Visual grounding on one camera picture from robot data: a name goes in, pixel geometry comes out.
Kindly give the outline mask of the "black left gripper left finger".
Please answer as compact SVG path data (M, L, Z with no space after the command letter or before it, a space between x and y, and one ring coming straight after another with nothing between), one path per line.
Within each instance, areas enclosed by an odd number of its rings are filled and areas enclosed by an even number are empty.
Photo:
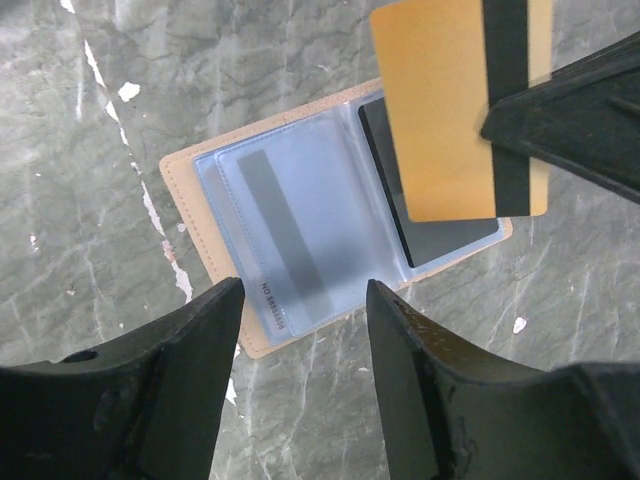
M207 478L244 298L228 278L60 362L3 368L2 477Z

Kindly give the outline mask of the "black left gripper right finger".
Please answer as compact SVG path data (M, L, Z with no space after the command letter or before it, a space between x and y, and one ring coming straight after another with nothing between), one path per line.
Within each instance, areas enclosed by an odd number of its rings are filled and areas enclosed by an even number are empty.
M488 352L367 286L376 396L394 479L635 479L639 367L552 371Z

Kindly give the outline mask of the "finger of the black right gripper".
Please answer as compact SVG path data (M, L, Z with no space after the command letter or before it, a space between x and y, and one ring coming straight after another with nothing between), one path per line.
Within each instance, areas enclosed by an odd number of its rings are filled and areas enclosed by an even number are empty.
M497 102L480 134L638 203L639 34Z

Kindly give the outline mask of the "beige leather card holder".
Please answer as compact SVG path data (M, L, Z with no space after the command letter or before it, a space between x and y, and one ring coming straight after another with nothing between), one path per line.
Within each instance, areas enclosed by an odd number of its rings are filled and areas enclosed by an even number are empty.
M220 281L228 276L237 276L243 281L246 294L246 307L242 314L240 340L247 353L253 358L268 355L285 345L345 317L359 309L364 304L365 297L361 305L300 336L284 340L277 344L271 344L268 341L266 327L260 320L256 307L251 301L249 287L247 282L242 278L238 263L234 258L233 243L228 238L226 226L224 222L220 220L216 211L219 202L215 196L222 192L223 189L212 185L208 171L212 163L213 154L220 149L307 119L330 119L344 124L351 137L358 143L355 153L356 160L367 169L369 179L373 185L371 191L376 194L389 222L388 231L397 255L400 278L394 283L387 280L380 281L394 289L432 276L477 252L509 238L512 234L513 229L509 219L496 219L500 224L498 233L420 267L411 267L408 265L376 170L376 165L358 116L360 106L379 98L384 100L381 83L376 79L371 80L323 99L219 135L213 139L170 154L161 160L160 171L162 177L187 226L209 277L213 281Z

